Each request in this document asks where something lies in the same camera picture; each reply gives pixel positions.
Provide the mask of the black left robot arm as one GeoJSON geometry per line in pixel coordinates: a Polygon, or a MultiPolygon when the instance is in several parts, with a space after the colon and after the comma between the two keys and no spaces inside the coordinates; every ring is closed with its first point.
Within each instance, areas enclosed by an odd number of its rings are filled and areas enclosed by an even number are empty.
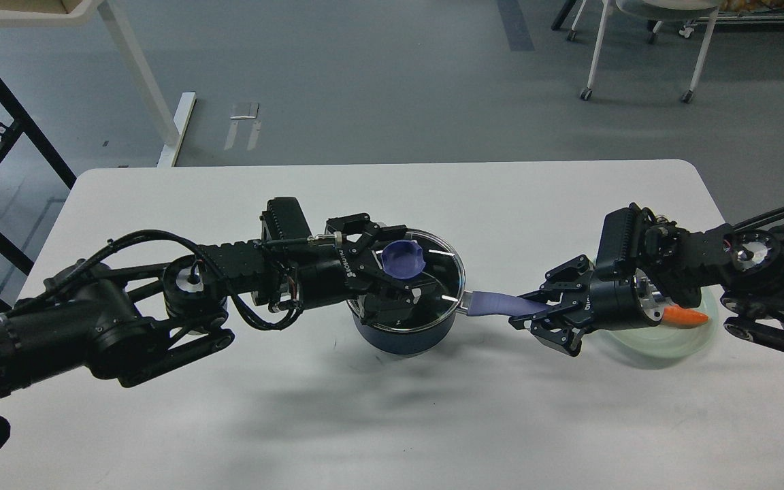
{"type": "MultiPolygon", "coordinates": [[[[261,237],[220,245],[135,231],[47,279],[42,294],[0,312],[0,397],[81,366],[136,387],[228,347],[227,303],[258,331],[359,297],[363,320],[399,325],[435,288],[404,225],[354,214],[313,235],[290,198],[259,219],[261,237]]],[[[0,449],[9,437],[0,416],[0,449]]]]}

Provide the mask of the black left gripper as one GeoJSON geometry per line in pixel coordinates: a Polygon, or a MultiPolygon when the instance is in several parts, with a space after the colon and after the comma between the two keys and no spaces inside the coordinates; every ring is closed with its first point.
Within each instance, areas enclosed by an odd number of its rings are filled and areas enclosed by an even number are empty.
{"type": "Polygon", "coordinates": [[[305,310],[358,298],[358,319],[371,327],[405,327],[423,292],[420,281],[398,285],[380,282],[376,249],[404,238],[405,225],[382,225],[369,214],[351,214],[326,221],[326,232],[339,235],[336,245],[293,246],[297,300],[305,310]]]}

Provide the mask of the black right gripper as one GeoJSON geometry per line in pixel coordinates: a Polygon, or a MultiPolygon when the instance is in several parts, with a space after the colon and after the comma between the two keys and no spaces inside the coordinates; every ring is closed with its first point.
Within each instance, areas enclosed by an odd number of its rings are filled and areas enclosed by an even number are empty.
{"type": "Polygon", "coordinates": [[[571,357],[579,355],[582,337],[589,331],[651,326],[633,276],[602,281],[593,270],[594,264],[586,255],[577,255],[550,269],[535,291],[519,295],[537,304],[527,313],[510,317],[510,325],[571,357]]]}

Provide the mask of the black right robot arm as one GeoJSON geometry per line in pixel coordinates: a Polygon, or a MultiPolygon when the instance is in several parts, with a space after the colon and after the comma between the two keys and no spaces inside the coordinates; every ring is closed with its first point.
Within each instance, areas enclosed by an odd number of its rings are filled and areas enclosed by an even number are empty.
{"type": "Polygon", "coordinates": [[[701,289],[723,289],[735,338],[784,353],[784,207],[741,223],[690,232],[630,204],[604,218],[595,260],[578,255],[526,293],[540,310],[510,317],[543,345],[578,356],[594,331],[659,325],[666,304],[693,309],[701,289]]]}

